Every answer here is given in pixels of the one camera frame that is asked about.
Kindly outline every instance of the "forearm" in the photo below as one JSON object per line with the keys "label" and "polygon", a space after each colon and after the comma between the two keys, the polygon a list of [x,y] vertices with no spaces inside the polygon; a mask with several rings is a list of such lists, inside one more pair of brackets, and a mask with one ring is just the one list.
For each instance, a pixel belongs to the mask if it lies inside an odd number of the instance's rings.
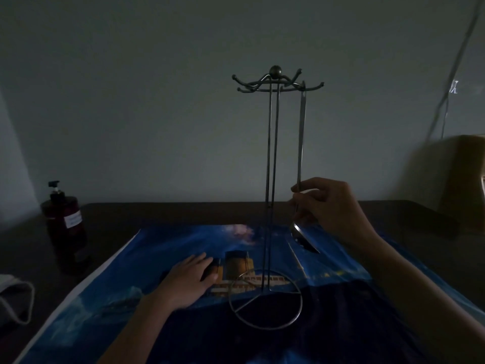
{"label": "forearm", "polygon": [[351,251],[432,355],[448,362],[485,362],[485,329],[378,235]]}
{"label": "forearm", "polygon": [[147,361],[150,351],[161,328],[172,309],[152,295],[143,297],[118,337],[113,341],[98,364],[130,363],[142,364]]}

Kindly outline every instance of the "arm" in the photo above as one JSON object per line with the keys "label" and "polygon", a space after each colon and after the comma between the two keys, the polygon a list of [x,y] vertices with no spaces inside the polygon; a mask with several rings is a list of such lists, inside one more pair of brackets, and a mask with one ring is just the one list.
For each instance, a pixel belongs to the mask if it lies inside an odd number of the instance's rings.
{"label": "arm", "polygon": [[429,352],[447,362],[485,362],[485,329],[374,231],[348,184],[303,181],[297,223],[318,221],[370,273]]}
{"label": "arm", "polygon": [[143,297],[133,317],[101,356],[98,364],[142,364],[169,315],[177,309],[192,305],[214,284],[217,275],[200,281],[204,270],[212,262],[203,253],[177,263],[160,285]]}

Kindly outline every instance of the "cloth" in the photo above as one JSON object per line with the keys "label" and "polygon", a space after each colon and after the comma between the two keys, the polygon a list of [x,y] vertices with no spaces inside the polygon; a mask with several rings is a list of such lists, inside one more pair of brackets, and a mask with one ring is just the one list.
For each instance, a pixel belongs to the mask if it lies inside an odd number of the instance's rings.
{"label": "cloth", "polygon": [[[87,287],[71,294],[17,362],[96,362],[140,298],[175,263],[204,251],[214,257],[208,273],[217,272],[219,279],[193,306],[169,317],[148,363],[427,362],[421,344],[367,271],[319,226],[303,231],[320,254],[300,247],[287,227],[276,226],[272,232],[272,288],[294,290],[280,272],[295,281],[303,296],[300,317],[287,328],[254,329],[228,304],[228,287],[241,273],[260,283],[261,228],[157,226],[141,230]],[[403,248],[385,240],[459,304],[478,318],[484,316]],[[251,289],[237,281],[234,305],[254,295]],[[298,294],[267,293],[240,313],[248,321],[275,326],[288,321],[298,307]]]}

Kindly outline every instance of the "ship illustration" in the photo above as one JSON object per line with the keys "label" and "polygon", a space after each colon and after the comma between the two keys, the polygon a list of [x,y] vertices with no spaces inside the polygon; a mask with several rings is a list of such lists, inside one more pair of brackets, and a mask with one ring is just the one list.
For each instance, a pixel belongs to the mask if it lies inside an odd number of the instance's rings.
{"label": "ship illustration", "polygon": [[[212,296],[226,297],[233,281],[243,273],[253,269],[254,263],[247,251],[228,251],[224,259],[215,258],[204,273],[205,275],[217,273],[219,276],[209,294]],[[268,283],[267,275],[264,280],[265,284]],[[253,270],[234,283],[232,293],[244,293],[255,290],[261,286],[261,282],[262,273],[256,274]],[[279,275],[270,275],[269,282],[270,286],[289,284],[289,281]]]}

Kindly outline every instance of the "round knob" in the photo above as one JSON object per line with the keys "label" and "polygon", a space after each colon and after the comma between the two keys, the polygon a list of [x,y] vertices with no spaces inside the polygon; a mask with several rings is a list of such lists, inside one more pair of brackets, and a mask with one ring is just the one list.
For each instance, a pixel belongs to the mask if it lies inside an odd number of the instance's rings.
{"label": "round knob", "polygon": [[281,67],[278,65],[274,65],[270,69],[271,79],[280,79],[281,78]]}

